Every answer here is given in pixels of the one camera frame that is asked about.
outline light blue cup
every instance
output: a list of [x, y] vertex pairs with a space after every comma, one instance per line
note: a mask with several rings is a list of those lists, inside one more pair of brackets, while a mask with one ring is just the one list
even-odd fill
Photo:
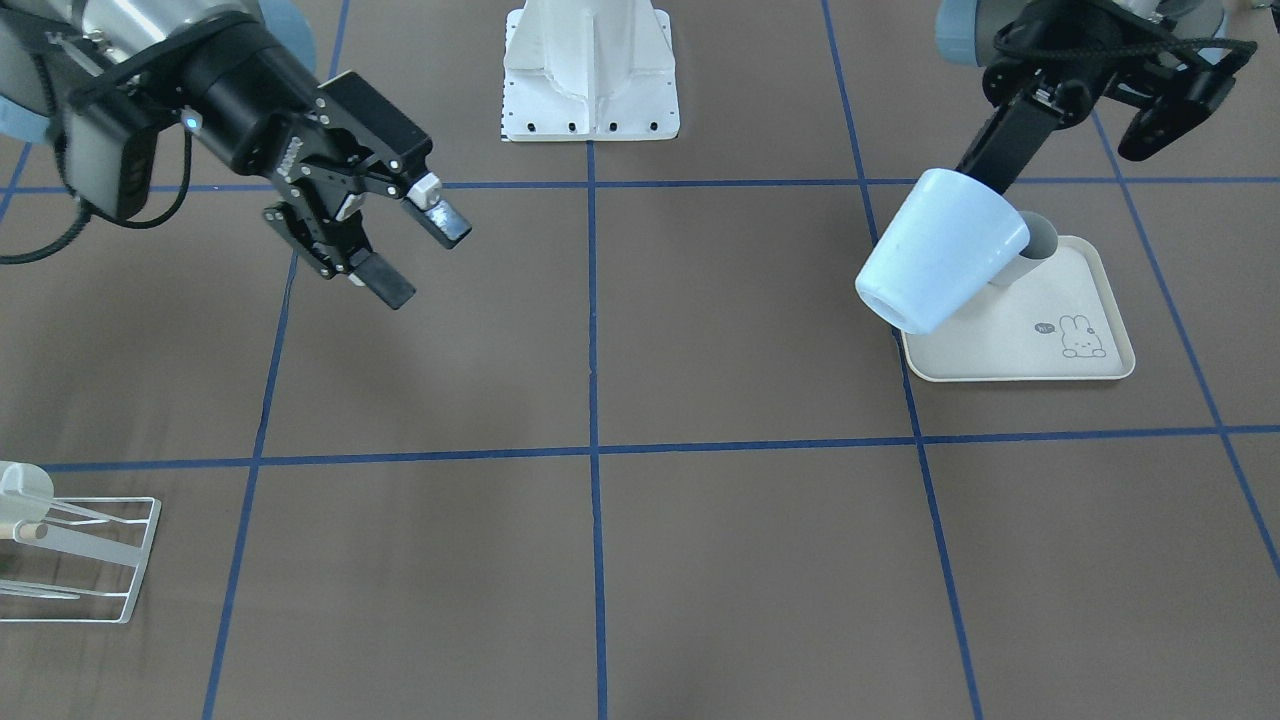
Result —
[[933, 168], [906, 196], [855, 287], [891, 325], [928, 334], [1029, 242], [1027, 222], [998, 192], [963, 173]]

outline floor tile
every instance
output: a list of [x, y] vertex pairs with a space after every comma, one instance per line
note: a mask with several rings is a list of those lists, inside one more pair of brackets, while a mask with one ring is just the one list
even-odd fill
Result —
[[[1228, 37], [1252, 40], [1258, 51], [1236, 73], [1235, 87], [1222, 106], [1198, 128], [1148, 160], [1120, 160], [1128, 177], [1249, 177], [1280, 174], [1280, 147], [1262, 140], [1266, 118], [1280, 113], [1280, 44], [1270, 13], [1251, 10], [1249, 3], [1224, 3], [1230, 13]], [[1098, 106], [1107, 136], [1119, 145], [1137, 110], [1107, 102]]]
[[586, 181], [586, 149], [499, 136], [507, 13], [517, 0], [431, 3], [388, 13], [352, 3], [343, 67], [361, 74], [435, 141], [428, 164], [445, 182]]
[[1280, 421], [1280, 183], [1130, 186], [1165, 281], [1228, 424]]
[[[954, 168], [993, 113], [982, 69], [938, 55], [937, 3], [832, 3], [850, 109], [870, 178]], [[1091, 123], [1053, 133], [1023, 177], [1111, 177]]]
[[[46, 260], [4, 268], [6, 452], [32, 462], [244, 457], [288, 268], [255, 193], [195, 193], [159, 229], [91, 223]], [[6, 251], [52, 241], [60, 195], [19, 195]], [[216, 236], [210, 228], [218, 228]]]
[[1280, 542], [1280, 434], [1233, 436], [1231, 445], [1253, 491], [1272, 544]]
[[[905, 187], [873, 187], [887, 227]], [[1137, 369], [1116, 382], [927, 383], [913, 379], [925, 434], [1204, 427], [1212, 416], [1114, 184], [1016, 184], [1009, 200], [1092, 242], [1134, 346]]]
[[268, 454], [586, 445], [584, 192], [453, 201], [476, 229], [452, 251], [367, 209], [374, 247], [421, 288], [398, 311], [298, 270]]
[[[159, 498], [156, 539], [128, 624], [4, 625], [6, 719], [200, 716], [247, 473], [54, 474], [63, 497]], [[0, 560], [12, 547], [0, 546]]]
[[580, 457], [264, 469], [218, 716], [595, 717], [589, 479]]
[[914, 448], [600, 471], [611, 717], [969, 715]]
[[1275, 714], [1280, 584], [1219, 438], [929, 459], [986, 717]]
[[655, 5], [671, 14], [680, 137], [599, 143], [600, 179], [855, 176], [818, 3]]
[[910, 434], [856, 188], [603, 190], [605, 443]]

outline robotic arm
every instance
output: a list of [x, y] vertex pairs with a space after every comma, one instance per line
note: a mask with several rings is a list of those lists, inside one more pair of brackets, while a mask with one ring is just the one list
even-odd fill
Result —
[[312, 269], [397, 309], [415, 288], [370, 246], [365, 199], [398, 202], [445, 249], [471, 225], [426, 167], [431, 138], [356, 73], [317, 83], [262, 5], [0, 0], [0, 99], [28, 113], [28, 132], [47, 115], [68, 191], [125, 227], [146, 225], [128, 219], [146, 205], [160, 131], [180, 123], [188, 150], [193, 136], [237, 174], [271, 182], [280, 201], [264, 218]]
[[[973, 35], [1000, 27], [991, 50], [978, 42], [966, 56], [946, 29], [965, 14]], [[1102, 97], [1138, 109], [1120, 155], [1151, 158], [1217, 110], [1257, 49], [1212, 37], [1224, 18], [1207, 0], [943, 3], [940, 49], [987, 64], [983, 91], [996, 108], [956, 169], [1004, 193], [1053, 131], [1083, 122]]]

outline rabbit illustration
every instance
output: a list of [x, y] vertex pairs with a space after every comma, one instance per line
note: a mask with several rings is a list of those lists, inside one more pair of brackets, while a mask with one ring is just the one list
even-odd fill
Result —
[[1068, 357], [1106, 357], [1102, 341], [1084, 315], [1062, 315], [1057, 320], [1062, 329], [1062, 355]]

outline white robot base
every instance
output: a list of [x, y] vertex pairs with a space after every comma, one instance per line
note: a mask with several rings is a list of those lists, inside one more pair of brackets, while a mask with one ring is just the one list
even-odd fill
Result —
[[507, 15], [502, 140], [671, 140], [671, 17], [649, 0], [529, 0]]

